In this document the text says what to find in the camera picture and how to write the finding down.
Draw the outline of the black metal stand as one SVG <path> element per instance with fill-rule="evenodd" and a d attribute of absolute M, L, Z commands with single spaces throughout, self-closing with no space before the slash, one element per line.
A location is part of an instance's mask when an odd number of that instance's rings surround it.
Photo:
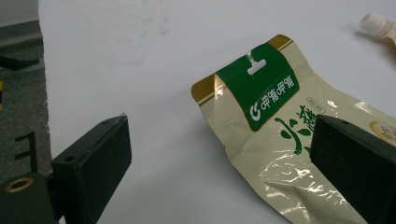
<path fill-rule="evenodd" d="M 26 68 L 35 64 L 39 64 L 38 59 L 33 60 L 18 60 L 14 58 L 8 58 L 4 56 L 0 56 L 0 67 L 9 69 L 9 70 L 19 70 L 22 68 Z"/>

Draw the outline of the black bracket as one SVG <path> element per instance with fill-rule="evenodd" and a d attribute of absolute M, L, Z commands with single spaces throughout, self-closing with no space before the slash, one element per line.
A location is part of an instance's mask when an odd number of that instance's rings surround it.
<path fill-rule="evenodd" d="M 37 156 L 36 156 L 35 133 L 30 132 L 23 136 L 19 136 L 15 138 L 16 142 L 20 142 L 22 140 L 27 140 L 29 142 L 29 149 L 27 151 L 23 151 L 22 153 L 16 154 L 14 156 L 14 160 L 18 161 L 23 158 L 29 158 L 30 170 L 36 173 L 38 171 L 38 164 L 37 164 Z"/>

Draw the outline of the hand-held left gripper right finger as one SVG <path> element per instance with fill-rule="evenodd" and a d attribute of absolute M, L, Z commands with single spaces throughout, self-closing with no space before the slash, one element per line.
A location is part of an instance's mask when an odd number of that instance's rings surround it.
<path fill-rule="evenodd" d="M 396 224 L 396 146 L 321 115 L 310 159 L 369 224 Z"/>

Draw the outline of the spout pouch with white cap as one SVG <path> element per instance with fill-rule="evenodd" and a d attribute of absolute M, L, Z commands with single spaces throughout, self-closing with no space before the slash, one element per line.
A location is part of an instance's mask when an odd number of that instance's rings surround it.
<path fill-rule="evenodd" d="M 375 13 L 368 13 L 359 22 L 359 27 L 367 35 L 376 39 L 391 40 L 396 46 L 396 21 Z"/>

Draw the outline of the beige and green snack packet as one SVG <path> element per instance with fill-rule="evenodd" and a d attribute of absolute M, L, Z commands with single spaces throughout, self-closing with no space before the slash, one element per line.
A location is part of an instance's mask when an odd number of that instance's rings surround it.
<path fill-rule="evenodd" d="M 326 83 L 277 35 L 195 83 L 191 95 L 229 160 L 293 224 L 366 224 L 309 158 L 318 116 L 396 146 L 396 118 Z"/>

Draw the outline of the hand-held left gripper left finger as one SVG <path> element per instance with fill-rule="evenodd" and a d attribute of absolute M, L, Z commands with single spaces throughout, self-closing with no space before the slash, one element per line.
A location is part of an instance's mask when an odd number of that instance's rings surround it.
<path fill-rule="evenodd" d="M 67 224 L 96 224 L 132 162 L 128 118 L 106 119 L 51 162 Z"/>

